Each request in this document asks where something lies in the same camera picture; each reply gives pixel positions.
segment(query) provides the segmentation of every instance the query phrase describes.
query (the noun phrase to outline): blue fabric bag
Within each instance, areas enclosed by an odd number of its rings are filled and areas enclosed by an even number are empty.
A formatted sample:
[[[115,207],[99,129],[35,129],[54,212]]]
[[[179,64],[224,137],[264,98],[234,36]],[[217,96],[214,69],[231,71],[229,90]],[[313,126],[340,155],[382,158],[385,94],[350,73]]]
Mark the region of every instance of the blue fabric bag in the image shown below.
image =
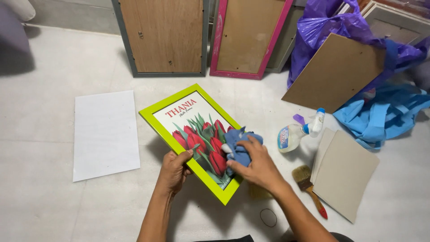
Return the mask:
[[[405,70],[420,63],[427,56],[430,38],[425,38],[415,46],[396,44],[390,40],[375,38],[369,25],[361,16],[357,0],[343,0],[353,9],[352,13],[342,13],[331,17],[335,0],[308,0],[303,16],[297,21],[296,42],[291,55],[291,67],[287,86],[293,82],[308,64],[330,33],[339,34],[364,44],[386,49],[384,71],[360,92],[366,92],[383,84],[395,72]]]
[[[416,114],[430,106],[430,95],[409,84],[384,84],[368,103],[356,95],[333,115],[357,137],[366,149],[380,149],[391,139],[415,126]]]

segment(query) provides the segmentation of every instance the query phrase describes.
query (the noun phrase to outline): cleaning spray bottle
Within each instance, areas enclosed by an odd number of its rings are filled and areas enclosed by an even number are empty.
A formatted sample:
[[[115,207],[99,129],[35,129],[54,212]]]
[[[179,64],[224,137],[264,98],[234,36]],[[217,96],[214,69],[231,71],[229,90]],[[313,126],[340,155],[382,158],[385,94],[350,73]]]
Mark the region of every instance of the cleaning spray bottle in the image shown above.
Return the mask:
[[[312,122],[305,125],[290,124],[281,129],[278,134],[278,148],[282,153],[294,150],[300,144],[300,141],[306,135],[312,138],[318,136],[323,129],[324,116],[326,112],[324,109],[319,108],[316,111],[315,118]]]

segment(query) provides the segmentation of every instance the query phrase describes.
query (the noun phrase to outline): paintbrush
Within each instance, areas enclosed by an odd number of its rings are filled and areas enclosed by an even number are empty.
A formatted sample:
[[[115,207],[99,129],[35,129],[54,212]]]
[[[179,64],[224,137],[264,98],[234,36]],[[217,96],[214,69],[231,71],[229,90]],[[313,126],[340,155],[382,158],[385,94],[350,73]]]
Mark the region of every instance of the paintbrush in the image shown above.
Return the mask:
[[[326,209],[321,204],[321,201],[318,199],[317,195],[312,191],[313,184],[310,182],[310,174],[311,171],[307,165],[299,166],[291,172],[291,175],[293,175],[294,181],[297,182],[300,190],[309,193],[316,205],[316,209],[318,210],[319,214],[321,214],[323,218],[328,219]]]

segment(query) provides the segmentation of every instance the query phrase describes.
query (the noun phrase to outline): cardboard sheet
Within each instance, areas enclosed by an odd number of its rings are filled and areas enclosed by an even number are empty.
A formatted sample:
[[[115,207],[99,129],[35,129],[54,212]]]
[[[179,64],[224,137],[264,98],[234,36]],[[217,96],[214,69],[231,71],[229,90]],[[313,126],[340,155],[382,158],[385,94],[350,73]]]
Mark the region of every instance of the cardboard sheet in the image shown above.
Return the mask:
[[[338,130],[322,159],[313,191],[354,223],[364,190],[378,164],[374,154]]]
[[[385,50],[331,33],[282,100],[332,114],[384,69]]]
[[[133,91],[75,98],[73,181],[140,168]]]
[[[314,183],[316,176],[318,174],[319,167],[321,162],[323,161],[323,157],[326,154],[327,149],[329,148],[330,143],[335,137],[335,133],[333,130],[326,128],[324,130],[324,134],[322,135],[321,142],[319,143],[318,151],[316,152],[315,162],[312,167],[312,174],[310,176],[310,182]]]

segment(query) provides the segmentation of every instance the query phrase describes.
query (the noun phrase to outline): brush bristles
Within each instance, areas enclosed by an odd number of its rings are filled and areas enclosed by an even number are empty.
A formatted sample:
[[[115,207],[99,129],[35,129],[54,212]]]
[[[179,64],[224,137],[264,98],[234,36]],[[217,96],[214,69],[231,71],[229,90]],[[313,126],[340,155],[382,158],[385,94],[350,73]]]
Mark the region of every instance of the brush bristles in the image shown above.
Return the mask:
[[[299,166],[291,172],[291,175],[293,175],[294,181],[296,181],[297,183],[310,178],[310,174],[311,174],[311,171],[307,165]]]

